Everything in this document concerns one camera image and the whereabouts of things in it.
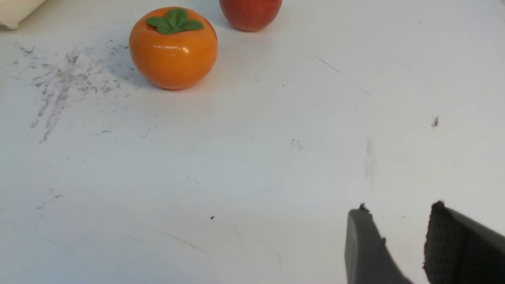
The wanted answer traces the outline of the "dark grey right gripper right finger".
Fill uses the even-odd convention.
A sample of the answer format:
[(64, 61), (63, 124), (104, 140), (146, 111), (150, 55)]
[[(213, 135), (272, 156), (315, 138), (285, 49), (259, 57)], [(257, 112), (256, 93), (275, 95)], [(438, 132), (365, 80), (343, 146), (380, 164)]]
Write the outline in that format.
[(431, 206), (423, 268), (431, 284), (503, 284), (505, 238), (438, 201)]

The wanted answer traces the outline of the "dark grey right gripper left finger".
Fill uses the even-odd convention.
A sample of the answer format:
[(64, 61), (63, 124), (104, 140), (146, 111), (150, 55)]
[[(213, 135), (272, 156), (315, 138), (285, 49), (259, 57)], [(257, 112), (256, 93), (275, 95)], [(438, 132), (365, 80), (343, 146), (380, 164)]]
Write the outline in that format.
[(364, 204), (348, 212), (344, 260), (348, 284), (411, 284)]

